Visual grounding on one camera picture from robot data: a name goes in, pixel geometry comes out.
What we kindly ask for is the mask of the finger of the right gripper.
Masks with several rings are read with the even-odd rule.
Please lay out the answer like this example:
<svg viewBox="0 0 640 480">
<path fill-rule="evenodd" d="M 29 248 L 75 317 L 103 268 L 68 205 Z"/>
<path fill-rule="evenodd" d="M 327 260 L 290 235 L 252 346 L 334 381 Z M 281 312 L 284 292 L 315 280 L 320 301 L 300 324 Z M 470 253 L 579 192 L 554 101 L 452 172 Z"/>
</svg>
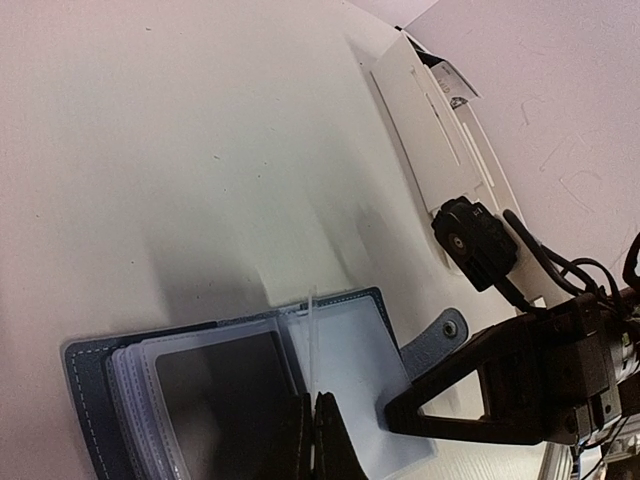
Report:
<svg viewBox="0 0 640 480">
<path fill-rule="evenodd" d="M 451 385 L 477 371 L 509 384 L 538 383 L 540 330 L 555 313 L 534 309 L 470 334 L 462 313 L 445 309 L 409 342 L 409 380 L 413 385 Z"/>
<path fill-rule="evenodd" d="M 384 409 L 394 433 L 499 445 L 537 445 L 541 439 L 541 380 L 505 383 L 473 371 L 455 384 L 413 385 Z"/>
</svg>

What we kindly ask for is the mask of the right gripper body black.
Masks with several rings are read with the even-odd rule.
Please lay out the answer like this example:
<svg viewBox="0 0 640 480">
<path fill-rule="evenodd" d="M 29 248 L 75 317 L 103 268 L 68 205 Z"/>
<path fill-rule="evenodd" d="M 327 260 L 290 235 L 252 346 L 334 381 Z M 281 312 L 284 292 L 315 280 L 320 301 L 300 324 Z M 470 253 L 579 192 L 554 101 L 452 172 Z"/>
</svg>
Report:
<svg viewBox="0 0 640 480">
<path fill-rule="evenodd" d="M 552 307 L 540 330 L 541 439 L 579 445 L 622 417 L 619 384 L 639 369 L 639 327 L 592 294 Z"/>
</svg>

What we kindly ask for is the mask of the black VIP credit card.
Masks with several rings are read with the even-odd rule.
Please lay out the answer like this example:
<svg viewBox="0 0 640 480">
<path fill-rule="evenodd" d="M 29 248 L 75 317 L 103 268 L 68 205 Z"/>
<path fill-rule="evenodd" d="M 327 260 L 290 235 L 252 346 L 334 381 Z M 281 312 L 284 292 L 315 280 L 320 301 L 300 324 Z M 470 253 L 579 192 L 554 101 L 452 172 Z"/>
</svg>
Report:
<svg viewBox="0 0 640 480">
<path fill-rule="evenodd" d="M 252 479 L 296 387 L 274 330 L 163 353 L 155 373 L 191 479 Z"/>
</svg>

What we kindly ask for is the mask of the blue leather card holder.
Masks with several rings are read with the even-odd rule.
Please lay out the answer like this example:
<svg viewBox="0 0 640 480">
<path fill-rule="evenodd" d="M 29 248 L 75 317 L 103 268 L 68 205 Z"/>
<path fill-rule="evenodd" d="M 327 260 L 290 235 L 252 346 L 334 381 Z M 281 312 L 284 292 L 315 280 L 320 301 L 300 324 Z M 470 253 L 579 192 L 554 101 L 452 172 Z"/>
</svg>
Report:
<svg viewBox="0 0 640 480">
<path fill-rule="evenodd" d="M 74 341 L 63 365 L 100 479 L 253 479 L 292 404 L 331 394 L 349 439 L 343 478 L 392 479 L 431 440 L 390 432 L 384 407 L 468 338 L 445 309 L 406 345 L 376 288 L 252 316 Z"/>
</svg>

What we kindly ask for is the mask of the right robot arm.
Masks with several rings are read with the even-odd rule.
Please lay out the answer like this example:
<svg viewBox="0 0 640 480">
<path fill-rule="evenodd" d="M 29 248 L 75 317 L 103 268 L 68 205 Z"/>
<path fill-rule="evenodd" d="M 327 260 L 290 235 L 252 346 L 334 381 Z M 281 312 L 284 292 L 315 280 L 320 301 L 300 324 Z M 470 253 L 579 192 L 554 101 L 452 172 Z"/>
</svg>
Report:
<svg viewBox="0 0 640 480">
<path fill-rule="evenodd" d="M 627 253 L 609 302 L 583 293 L 476 334 L 419 375 L 384 408 L 394 433 L 499 445 L 587 445 L 639 412 L 639 244 Z M 420 409 L 470 373 L 483 415 L 461 419 Z"/>
</svg>

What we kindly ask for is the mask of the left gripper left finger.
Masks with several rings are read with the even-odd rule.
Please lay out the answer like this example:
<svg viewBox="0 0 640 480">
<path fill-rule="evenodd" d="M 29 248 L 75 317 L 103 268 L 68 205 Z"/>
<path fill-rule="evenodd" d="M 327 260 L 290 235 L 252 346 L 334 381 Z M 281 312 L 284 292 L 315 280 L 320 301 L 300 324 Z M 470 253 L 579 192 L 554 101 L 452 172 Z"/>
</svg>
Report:
<svg viewBox="0 0 640 480">
<path fill-rule="evenodd" d="M 295 396 L 259 468 L 260 479 L 311 479 L 311 396 Z"/>
</svg>

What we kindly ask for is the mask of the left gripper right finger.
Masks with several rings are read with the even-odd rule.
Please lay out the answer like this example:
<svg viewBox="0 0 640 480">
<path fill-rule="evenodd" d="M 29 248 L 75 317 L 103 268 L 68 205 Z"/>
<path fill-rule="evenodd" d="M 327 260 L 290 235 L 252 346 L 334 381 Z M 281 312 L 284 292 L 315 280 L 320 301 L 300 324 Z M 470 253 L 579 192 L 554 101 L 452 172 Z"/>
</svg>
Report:
<svg viewBox="0 0 640 480">
<path fill-rule="evenodd" d="M 319 393 L 314 415 L 314 478 L 356 480 L 368 477 L 362 469 L 335 396 Z"/>
</svg>

